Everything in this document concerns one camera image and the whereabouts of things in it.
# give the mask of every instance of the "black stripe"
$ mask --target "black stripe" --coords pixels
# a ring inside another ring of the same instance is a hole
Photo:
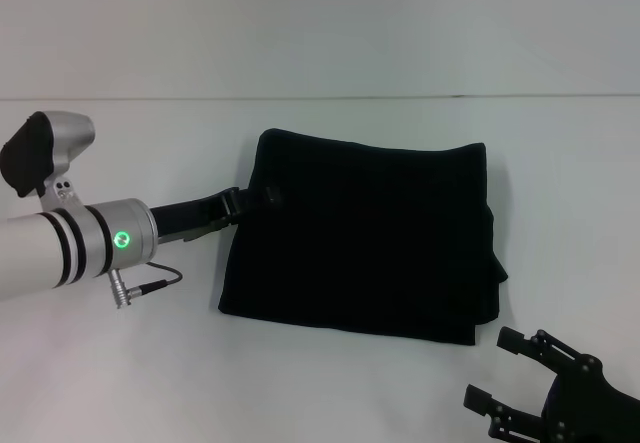
[[[96,210],[93,206],[85,206],[87,210],[98,220],[98,224],[100,225],[100,229],[102,230],[102,235],[104,236],[104,249],[105,249],[105,260],[104,266],[102,267],[102,271],[99,275],[105,274],[111,268],[111,263],[113,262],[113,245],[111,244],[111,230],[109,229],[109,225],[107,224],[107,220],[104,219],[104,216]]]
[[[76,239],[76,244],[78,245],[78,271],[76,273],[76,277],[71,280],[71,283],[75,283],[84,275],[84,270],[87,268],[87,248],[84,246],[84,238],[82,237],[82,231],[76,223],[76,220],[69,214],[67,210],[64,208],[58,208],[57,210],[53,210],[58,213],[61,217],[65,219],[65,221],[69,224],[71,228],[71,233]]]
[[[60,240],[60,248],[62,248],[62,276],[60,277],[58,284],[55,286],[57,288],[69,279],[69,272],[71,271],[71,247],[69,246],[67,234],[64,232],[62,225],[56,217],[48,213],[40,213],[40,215],[44,216],[49,223],[51,223],[51,226],[53,226],[53,229],[56,231],[56,235],[58,235],[58,239]]]

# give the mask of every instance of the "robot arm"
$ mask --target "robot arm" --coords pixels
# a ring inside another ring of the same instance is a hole
[[[0,224],[0,300],[106,273],[118,308],[128,306],[171,282],[127,289],[120,270],[149,263],[159,244],[190,241],[279,204],[275,188],[229,188],[153,209],[136,199],[84,205],[65,173],[94,139],[86,116],[37,112],[0,151],[4,179],[20,197],[37,194],[44,210]]]
[[[613,388],[602,363],[539,330],[530,339],[503,327],[498,346],[523,354],[557,374],[540,417],[509,408],[469,385],[464,406],[491,417],[489,436],[524,443],[633,443],[640,441],[640,401]]]

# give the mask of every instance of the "white wall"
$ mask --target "white wall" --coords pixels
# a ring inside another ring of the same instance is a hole
[[[4,98],[640,93],[638,0],[0,0]]]
[[[467,383],[538,412],[552,378],[495,346],[502,325],[553,332],[640,395],[637,99],[5,102],[0,141],[42,108],[96,123],[69,174],[87,203],[160,205],[242,186],[258,135],[274,126],[388,147],[484,141],[511,278],[500,318],[463,348],[221,315],[231,232],[172,243],[157,261],[185,281],[125,311],[104,279],[0,304],[3,441],[488,441],[488,420],[462,406]],[[0,203],[2,216],[37,208],[6,185]]]

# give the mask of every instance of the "glowing green ring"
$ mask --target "glowing green ring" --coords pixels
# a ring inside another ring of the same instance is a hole
[[[131,237],[129,236],[129,233],[127,233],[126,231],[119,231],[118,233],[116,233],[116,236],[113,237],[113,244],[120,249],[123,249],[129,246],[130,242],[131,242]]]

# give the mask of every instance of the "black cloth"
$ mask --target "black cloth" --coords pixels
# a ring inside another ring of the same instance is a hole
[[[219,309],[472,345],[499,312],[484,144],[373,148],[268,130],[249,187],[280,211],[240,223]]]

